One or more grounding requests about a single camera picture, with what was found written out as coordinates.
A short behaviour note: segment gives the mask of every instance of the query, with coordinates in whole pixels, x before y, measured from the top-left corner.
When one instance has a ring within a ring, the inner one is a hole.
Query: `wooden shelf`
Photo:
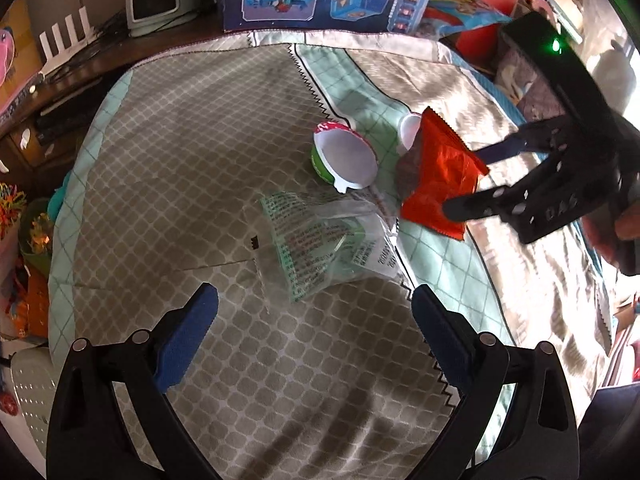
[[[222,35],[215,14],[199,16],[195,20],[155,32],[141,38],[127,38],[108,47],[89,59],[84,65],[53,84],[42,84],[18,106],[14,114],[0,124],[0,139],[27,120],[34,113],[62,99],[97,77],[117,68],[133,65],[160,52],[199,41],[212,40]]]

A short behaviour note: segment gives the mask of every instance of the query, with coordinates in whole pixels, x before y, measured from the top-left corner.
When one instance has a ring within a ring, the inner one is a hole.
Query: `red round object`
[[[14,396],[6,392],[0,392],[0,410],[16,416],[18,414],[18,403],[15,402]]]

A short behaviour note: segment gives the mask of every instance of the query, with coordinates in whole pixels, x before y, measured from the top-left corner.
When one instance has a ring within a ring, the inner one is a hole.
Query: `silver screw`
[[[549,341],[543,341],[540,343],[540,349],[547,355],[552,355],[556,350]]]
[[[493,334],[489,334],[488,332],[481,333],[480,342],[486,346],[493,346],[495,345],[495,336]]]
[[[76,352],[81,352],[86,348],[87,340],[84,338],[76,339],[71,346]]]
[[[138,330],[133,337],[131,338],[131,340],[136,344],[136,345],[142,345],[142,343],[146,343],[147,341],[149,341],[149,332],[147,330]]]

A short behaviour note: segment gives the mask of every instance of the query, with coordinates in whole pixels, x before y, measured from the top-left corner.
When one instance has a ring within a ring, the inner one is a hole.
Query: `blue gripper pad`
[[[447,382],[467,395],[473,383],[473,341],[478,334],[462,314],[448,312],[428,285],[415,289],[411,311]]]
[[[180,384],[204,336],[218,314],[218,290],[203,283],[184,309],[184,318],[175,327],[158,352],[158,366],[154,380],[165,394],[170,386]]]

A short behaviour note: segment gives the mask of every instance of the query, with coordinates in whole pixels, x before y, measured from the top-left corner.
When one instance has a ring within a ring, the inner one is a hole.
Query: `clear plastic wrapper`
[[[282,191],[263,197],[260,208],[256,262],[272,303],[371,276],[404,277],[396,218],[368,190],[342,196]]]

